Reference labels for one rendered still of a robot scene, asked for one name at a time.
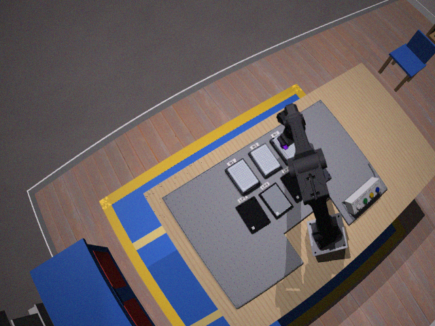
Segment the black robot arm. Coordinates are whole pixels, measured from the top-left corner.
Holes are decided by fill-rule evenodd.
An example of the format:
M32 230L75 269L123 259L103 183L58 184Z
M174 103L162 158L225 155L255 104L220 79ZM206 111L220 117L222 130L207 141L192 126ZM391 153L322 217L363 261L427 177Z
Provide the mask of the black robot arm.
M329 215L326 204L330 197L322 170L327 168L326 159L321 148L314 150L309 145L305 119L295 104L286 105L276 118L285 126L284 135L288 138L291 133L293 136L296 151L293 158L287 159L290 176L292 179L297 177L303 203L313 209L316 223L311 223L311 235L322 249L343 236L336 216Z

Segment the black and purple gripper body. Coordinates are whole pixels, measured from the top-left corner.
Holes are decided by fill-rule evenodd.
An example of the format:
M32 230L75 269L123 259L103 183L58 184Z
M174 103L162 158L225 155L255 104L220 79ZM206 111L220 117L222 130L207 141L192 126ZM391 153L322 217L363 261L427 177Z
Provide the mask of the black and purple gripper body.
M284 146L285 144L289 147L291 144L294 143L294 140L292 138L292 134L290 133L289 137L287 138L284 133L281 133L280 136L277 137L279 142Z

